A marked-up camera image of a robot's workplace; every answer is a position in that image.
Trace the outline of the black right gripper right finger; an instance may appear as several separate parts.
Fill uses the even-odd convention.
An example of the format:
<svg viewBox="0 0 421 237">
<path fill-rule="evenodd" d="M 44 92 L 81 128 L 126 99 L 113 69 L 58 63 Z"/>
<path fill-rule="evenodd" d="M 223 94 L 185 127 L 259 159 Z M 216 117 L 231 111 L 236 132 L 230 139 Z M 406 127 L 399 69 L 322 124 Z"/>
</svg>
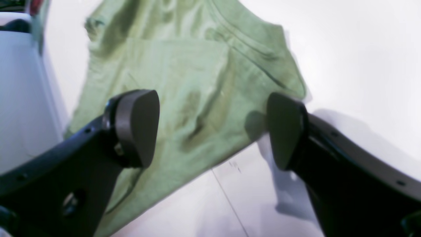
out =
<svg viewBox="0 0 421 237">
<path fill-rule="evenodd" d="M 326 237 L 419 237 L 420 181 L 359 147 L 305 105 L 268 97 L 275 164 L 306 185 Z"/>
</svg>

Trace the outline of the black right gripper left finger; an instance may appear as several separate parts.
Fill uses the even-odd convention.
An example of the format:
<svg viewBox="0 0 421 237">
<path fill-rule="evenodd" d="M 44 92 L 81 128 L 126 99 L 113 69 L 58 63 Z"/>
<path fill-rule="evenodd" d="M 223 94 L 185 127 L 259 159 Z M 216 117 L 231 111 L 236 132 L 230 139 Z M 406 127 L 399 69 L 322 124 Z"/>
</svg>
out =
<svg viewBox="0 0 421 237">
<path fill-rule="evenodd" d="M 66 141 L 1 175 L 1 236 L 92 237 L 125 168 L 152 163 L 160 116 L 155 90 L 111 98 Z"/>
</svg>

